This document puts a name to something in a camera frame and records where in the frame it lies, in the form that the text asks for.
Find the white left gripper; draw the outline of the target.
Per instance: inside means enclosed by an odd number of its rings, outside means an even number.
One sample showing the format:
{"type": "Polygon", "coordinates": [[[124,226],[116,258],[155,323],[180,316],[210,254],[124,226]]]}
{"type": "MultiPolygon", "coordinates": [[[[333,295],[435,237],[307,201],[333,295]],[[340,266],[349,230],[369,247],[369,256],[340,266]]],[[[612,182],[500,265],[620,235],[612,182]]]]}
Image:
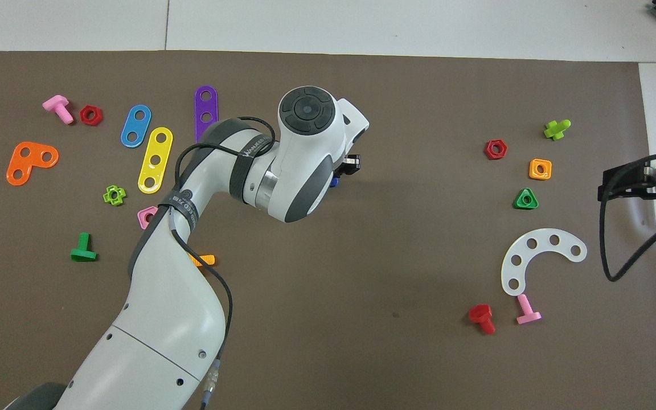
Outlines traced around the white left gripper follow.
{"type": "Polygon", "coordinates": [[[337,101],[338,148],[337,164],[343,163],[343,174],[355,174],[361,169],[361,155],[349,155],[357,138],[370,123],[354,104],[346,99],[337,101]]]}

